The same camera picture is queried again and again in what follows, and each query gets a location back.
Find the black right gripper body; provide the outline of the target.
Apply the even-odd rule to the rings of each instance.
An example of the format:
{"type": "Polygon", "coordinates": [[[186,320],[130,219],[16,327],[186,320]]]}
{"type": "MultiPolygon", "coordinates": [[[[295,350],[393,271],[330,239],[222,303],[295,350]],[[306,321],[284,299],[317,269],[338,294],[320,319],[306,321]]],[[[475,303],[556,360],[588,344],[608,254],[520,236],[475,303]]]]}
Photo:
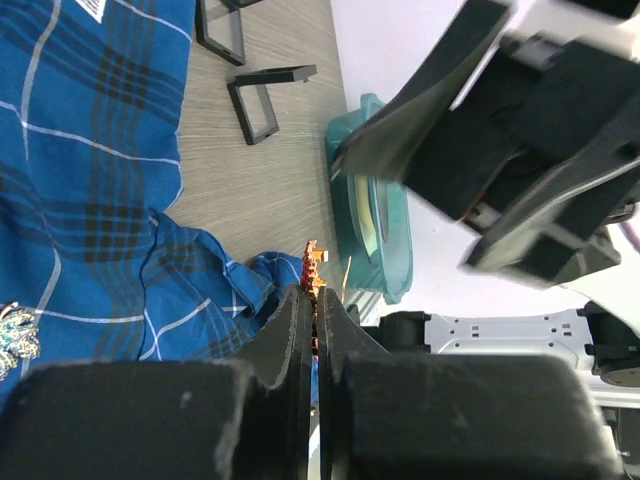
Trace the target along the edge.
{"type": "Polygon", "coordinates": [[[639,65],[590,39],[500,32],[422,142],[402,182],[455,220],[491,211],[483,234],[627,104],[639,65]]]}

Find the blue plaid shirt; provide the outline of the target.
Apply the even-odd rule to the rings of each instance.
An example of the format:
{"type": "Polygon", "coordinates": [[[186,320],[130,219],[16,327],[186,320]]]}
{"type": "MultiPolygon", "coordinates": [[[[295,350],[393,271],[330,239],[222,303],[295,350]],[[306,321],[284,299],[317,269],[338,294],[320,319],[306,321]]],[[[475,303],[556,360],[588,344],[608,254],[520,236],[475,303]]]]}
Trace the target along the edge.
{"type": "Polygon", "coordinates": [[[191,1],[1,5],[1,309],[35,316],[31,371],[223,358],[266,323],[301,261],[233,260],[182,227],[178,129],[191,1]]]}

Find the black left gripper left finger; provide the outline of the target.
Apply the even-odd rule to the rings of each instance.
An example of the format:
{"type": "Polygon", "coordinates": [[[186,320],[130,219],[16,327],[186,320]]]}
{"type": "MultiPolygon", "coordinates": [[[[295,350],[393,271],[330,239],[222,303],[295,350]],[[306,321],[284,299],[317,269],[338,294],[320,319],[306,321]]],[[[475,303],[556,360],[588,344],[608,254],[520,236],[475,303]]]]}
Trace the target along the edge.
{"type": "Polygon", "coordinates": [[[303,479],[312,304],[291,288],[223,360],[34,371],[1,414],[5,479],[303,479]]]}

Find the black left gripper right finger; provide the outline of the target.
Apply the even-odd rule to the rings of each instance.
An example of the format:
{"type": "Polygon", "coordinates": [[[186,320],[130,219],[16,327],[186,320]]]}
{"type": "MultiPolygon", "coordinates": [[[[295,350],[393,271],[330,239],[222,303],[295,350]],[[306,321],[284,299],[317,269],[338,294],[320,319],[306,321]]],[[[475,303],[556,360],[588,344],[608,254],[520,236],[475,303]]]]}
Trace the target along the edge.
{"type": "Polygon", "coordinates": [[[542,355],[388,352],[317,297],[325,479],[619,479],[601,410],[542,355]]]}

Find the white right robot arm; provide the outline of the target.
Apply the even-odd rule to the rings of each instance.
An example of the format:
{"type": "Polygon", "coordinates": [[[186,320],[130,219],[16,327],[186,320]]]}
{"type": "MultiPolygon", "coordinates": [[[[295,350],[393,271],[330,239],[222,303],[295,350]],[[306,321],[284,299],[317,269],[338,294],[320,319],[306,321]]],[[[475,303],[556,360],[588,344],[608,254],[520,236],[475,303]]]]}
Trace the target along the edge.
{"type": "Polygon", "coordinates": [[[331,173],[397,302],[417,247],[415,193],[478,237],[465,265],[581,309],[516,318],[397,313],[379,339],[432,354],[543,354],[616,388],[639,384],[639,5],[464,2],[387,103],[331,123],[331,173]]]}

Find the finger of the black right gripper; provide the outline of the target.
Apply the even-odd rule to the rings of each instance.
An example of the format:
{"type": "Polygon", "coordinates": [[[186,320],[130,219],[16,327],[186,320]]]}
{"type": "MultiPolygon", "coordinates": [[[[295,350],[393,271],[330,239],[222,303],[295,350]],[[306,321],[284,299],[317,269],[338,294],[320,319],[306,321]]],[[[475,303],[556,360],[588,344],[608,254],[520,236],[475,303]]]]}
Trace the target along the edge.
{"type": "Polygon", "coordinates": [[[609,216],[638,196],[639,107],[625,105],[573,157],[543,175],[475,244],[466,263],[540,288],[617,266],[609,216]]]}
{"type": "Polygon", "coordinates": [[[336,150],[331,176],[405,179],[422,142],[510,19],[500,1],[467,1],[399,93],[336,150]]]}

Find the orange leaf brooch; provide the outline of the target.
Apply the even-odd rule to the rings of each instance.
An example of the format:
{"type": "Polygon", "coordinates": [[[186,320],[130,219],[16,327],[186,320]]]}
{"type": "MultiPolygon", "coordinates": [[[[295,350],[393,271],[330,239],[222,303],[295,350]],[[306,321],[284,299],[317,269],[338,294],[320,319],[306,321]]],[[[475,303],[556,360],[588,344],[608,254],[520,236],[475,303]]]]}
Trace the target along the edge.
{"type": "Polygon", "coordinates": [[[317,338],[317,297],[321,288],[327,286],[327,282],[319,276],[319,264],[328,261],[328,250],[319,248],[316,240],[309,240],[302,257],[302,274],[300,285],[308,294],[312,305],[312,355],[318,359],[317,338]]]}

